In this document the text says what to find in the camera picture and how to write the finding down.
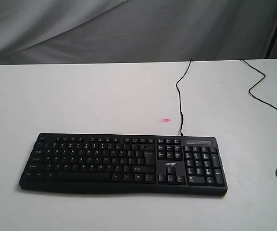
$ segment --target cable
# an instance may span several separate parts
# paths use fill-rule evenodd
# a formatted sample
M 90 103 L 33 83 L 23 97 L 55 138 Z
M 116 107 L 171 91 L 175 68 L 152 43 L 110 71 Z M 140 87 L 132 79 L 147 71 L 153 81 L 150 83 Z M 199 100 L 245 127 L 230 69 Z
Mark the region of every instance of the cable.
M 249 66 L 250 68 L 254 69 L 255 71 L 259 72 L 260 74 L 262 74 L 262 75 L 264 76 L 264 77 L 262 77 L 257 83 L 255 83 L 255 84 L 249 89 L 248 94 L 249 94 L 251 97 L 253 97 L 254 99 L 256 99 L 256 100 L 258 100 L 258 101 L 260 101 L 260 102 L 262 102 L 262 103 L 264 103 L 264 104 L 267 104 L 268 106 L 270 106 L 270 107 L 274 108 L 275 110 L 277 110 L 277 108 L 276 108 L 275 106 L 273 106 L 272 104 L 267 103 L 267 102 L 265 102 L 265 101 L 259 99 L 258 97 L 254 96 L 254 95 L 251 93 L 251 90 L 265 78 L 265 74 L 264 74 L 263 72 L 259 71 L 258 69 L 256 69 L 255 67 L 251 66 L 247 61 L 245 61 L 245 60 L 243 60 L 243 59 L 240 59 L 240 61 L 243 62 L 243 63 L 245 63 L 247 66 Z
M 191 62 L 194 61 L 193 59 L 190 60 L 189 65 L 185 71 L 185 73 L 183 74 L 183 76 L 178 80 L 178 82 L 176 83 L 176 88 L 178 91 L 178 95 L 179 95 L 179 110 L 180 110 L 180 115 L 181 115 L 181 124 L 180 124 L 180 135 L 183 136 L 182 134 L 182 125 L 183 125 L 183 114 L 182 114 L 182 110 L 181 110 L 181 96 L 180 96 L 180 90 L 178 88 L 178 83 L 183 79 L 183 77 L 187 74 L 188 69 L 190 68 Z

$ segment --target black keyboard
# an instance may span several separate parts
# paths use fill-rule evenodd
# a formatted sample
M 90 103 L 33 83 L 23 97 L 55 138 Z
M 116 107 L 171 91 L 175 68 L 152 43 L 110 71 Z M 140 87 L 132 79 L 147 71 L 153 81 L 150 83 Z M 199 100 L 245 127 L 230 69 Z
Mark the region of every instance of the black keyboard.
M 216 139 L 186 136 L 42 133 L 19 185 L 61 193 L 227 191 Z

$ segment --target acer keyboard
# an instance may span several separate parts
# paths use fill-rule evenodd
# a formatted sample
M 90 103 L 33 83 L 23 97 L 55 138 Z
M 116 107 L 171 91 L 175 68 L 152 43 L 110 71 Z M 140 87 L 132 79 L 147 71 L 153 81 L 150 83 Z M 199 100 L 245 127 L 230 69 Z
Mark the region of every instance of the acer keyboard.
M 61 193 L 227 192 L 216 139 L 187 136 L 42 133 L 19 185 Z

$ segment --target keyboard cable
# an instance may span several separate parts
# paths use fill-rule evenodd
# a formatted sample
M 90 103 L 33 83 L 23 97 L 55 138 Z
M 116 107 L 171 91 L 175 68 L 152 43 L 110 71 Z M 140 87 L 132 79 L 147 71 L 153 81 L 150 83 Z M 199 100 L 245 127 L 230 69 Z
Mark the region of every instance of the keyboard cable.
M 183 74 L 183 76 L 177 81 L 176 83 L 176 88 L 177 88 L 177 91 L 178 91 L 178 95 L 179 95 L 179 111 L 180 111 L 180 116 L 181 116 L 181 123 L 180 123 L 180 128 L 179 128 L 179 133 L 180 133 L 180 136 L 183 136 L 182 134 L 182 125 L 183 125 L 183 114 L 182 114 L 182 108 L 181 108 L 181 96 L 180 96 L 180 90 L 179 90 L 179 87 L 178 87 L 178 83 L 183 79 L 183 77 L 187 74 L 188 72 L 188 69 L 190 68 L 190 65 L 191 65 L 191 62 L 194 61 L 193 59 L 190 60 L 189 64 L 188 64 L 188 67 L 185 71 L 185 73 Z
M 267 103 L 266 101 L 263 101 L 263 100 L 259 99 L 258 97 L 256 97 L 255 95 L 253 95 L 253 94 L 251 93 L 251 90 L 252 90 L 254 87 L 256 87 L 256 86 L 265 78 L 266 75 L 265 75 L 263 72 L 261 72 L 260 70 L 258 70 L 258 69 L 256 69 L 255 67 L 251 66 L 247 61 L 245 61 L 245 60 L 243 60 L 243 59 L 240 59 L 240 61 L 243 62 L 244 64 L 246 64 L 247 66 L 249 66 L 250 68 L 254 69 L 255 71 L 257 71 L 257 72 L 259 72 L 260 74 L 263 75 L 263 77 L 262 77 L 257 83 L 255 83 L 255 84 L 248 90 L 248 94 L 249 94 L 252 98 L 254 98 L 254 99 L 256 99 L 256 100 L 258 100 L 258 101 L 260 101 L 260 102 L 262 102 L 262 103 L 264 103 L 264 104 L 267 104 L 268 106 L 270 106 L 270 107 L 274 108 L 275 110 L 277 110 L 277 108 L 276 108 L 275 106 L 273 106 L 272 104 Z

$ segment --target keyboard frame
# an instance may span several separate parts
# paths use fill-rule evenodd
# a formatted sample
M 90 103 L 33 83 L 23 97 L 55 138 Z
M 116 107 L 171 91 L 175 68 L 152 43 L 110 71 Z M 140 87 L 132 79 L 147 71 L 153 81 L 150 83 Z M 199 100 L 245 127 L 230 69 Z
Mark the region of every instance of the keyboard frame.
M 66 134 L 66 133 L 40 133 L 39 136 L 60 136 L 60 137 L 85 137 L 86 141 L 91 137 L 104 137 L 104 138 L 119 138 L 120 144 L 124 144 L 125 138 L 137 138 L 137 139 L 155 139 L 155 177 L 156 183 L 124 183 L 124 182 L 69 182 L 69 181 L 36 181 L 36 180 L 24 180 L 22 176 L 19 180 L 19 185 L 22 189 L 44 192 L 58 192 L 58 193 L 84 193 L 84 194 L 113 194 L 113 193 L 180 193 L 180 194 L 204 194 L 204 195 L 224 195 L 227 192 L 227 182 L 225 173 L 222 166 L 220 151 L 217 145 L 215 137 L 188 137 L 188 136 L 157 136 L 157 135 L 117 135 L 117 134 Z M 211 145 L 198 145 L 200 147 L 216 147 L 217 155 L 220 162 L 220 169 L 222 172 L 224 186 L 196 186 L 188 185 L 188 179 L 186 176 L 186 185 L 169 185 L 158 184 L 158 169 L 160 165 L 163 165 L 166 160 L 158 160 L 157 158 L 157 139 L 178 139 L 181 140 L 182 156 L 184 163 L 184 170 L 186 171 L 185 164 L 185 151 L 184 146 L 193 146 L 193 144 L 187 144 L 187 141 L 210 141 Z

